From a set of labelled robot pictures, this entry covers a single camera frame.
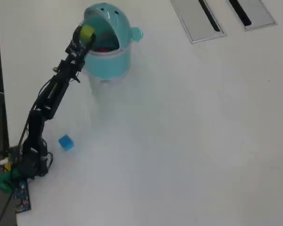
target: small cube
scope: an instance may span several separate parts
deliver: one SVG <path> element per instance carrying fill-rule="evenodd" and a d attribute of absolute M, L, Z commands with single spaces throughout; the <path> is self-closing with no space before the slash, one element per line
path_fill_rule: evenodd
<path fill-rule="evenodd" d="M 71 148 L 74 147 L 74 142 L 72 141 L 72 139 L 70 139 L 70 137 L 68 135 L 62 136 L 58 142 L 60 143 L 60 145 L 62 146 L 62 148 L 64 149 L 64 151 L 68 151 Z"/>

